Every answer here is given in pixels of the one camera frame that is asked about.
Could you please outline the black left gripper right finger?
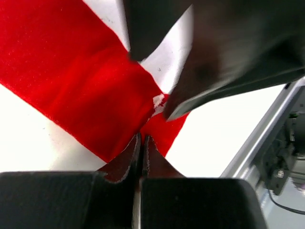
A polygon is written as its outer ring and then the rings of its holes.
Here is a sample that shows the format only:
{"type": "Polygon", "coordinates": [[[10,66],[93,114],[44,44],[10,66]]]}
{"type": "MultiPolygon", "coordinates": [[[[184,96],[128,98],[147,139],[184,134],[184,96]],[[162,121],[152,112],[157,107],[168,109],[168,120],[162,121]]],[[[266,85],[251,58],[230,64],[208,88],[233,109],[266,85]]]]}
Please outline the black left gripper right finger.
{"type": "Polygon", "coordinates": [[[265,229],[251,185],[235,178],[186,178],[145,138],[140,179],[142,229],[265,229]]]}

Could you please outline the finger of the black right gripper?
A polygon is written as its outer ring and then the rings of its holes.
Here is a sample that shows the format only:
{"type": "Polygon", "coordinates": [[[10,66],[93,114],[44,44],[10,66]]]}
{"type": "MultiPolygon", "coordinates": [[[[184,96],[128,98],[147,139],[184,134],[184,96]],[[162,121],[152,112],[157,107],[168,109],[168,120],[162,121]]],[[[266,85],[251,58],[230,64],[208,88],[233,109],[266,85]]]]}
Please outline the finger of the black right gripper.
{"type": "Polygon", "coordinates": [[[164,117],[305,74],[302,0],[194,0],[193,42],[164,117]]]}
{"type": "Polygon", "coordinates": [[[152,54],[191,3],[190,0],[124,0],[130,58],[141,62],[152,54]]]}

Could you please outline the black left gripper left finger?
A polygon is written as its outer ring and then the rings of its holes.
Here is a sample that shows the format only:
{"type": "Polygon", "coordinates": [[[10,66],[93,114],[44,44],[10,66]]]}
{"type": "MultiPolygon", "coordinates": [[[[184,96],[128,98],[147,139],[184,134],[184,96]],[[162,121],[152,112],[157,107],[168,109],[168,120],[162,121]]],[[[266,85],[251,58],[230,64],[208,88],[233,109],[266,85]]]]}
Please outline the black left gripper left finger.
{"type": "Polygon", "coordinates": [[[97,171],[0,175],[3,229],[129,229],[141,136],[97,171]]]}

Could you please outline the red Santa sock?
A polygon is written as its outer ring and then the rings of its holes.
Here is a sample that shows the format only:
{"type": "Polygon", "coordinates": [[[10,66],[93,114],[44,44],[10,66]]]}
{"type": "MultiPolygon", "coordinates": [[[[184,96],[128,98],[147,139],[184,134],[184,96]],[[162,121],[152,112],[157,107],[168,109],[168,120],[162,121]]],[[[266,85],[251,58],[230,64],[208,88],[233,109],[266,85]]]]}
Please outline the red Santa sock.
{"type": "Polygon", "coordinates": [[[105,162],[138,133],[165,156],[185,122],[156,113],[168,95],[82,0],[1,1],[0,83],[105,162]]]}

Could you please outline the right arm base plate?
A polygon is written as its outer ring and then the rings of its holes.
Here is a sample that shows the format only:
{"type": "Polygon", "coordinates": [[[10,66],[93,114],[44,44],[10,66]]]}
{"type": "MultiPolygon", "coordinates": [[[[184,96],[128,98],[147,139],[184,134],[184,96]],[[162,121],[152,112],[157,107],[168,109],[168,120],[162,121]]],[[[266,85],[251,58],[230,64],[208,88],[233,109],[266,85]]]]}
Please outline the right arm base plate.
{"type": "Polygon", "coordinates": [[[289,178],[297,187],[305,181],[305,166],[301,171],[295,166],[305,161],[305,114],[292,113],[269,144],[261,159],[261,178],[265,187],[280,195],[289,178]]]}

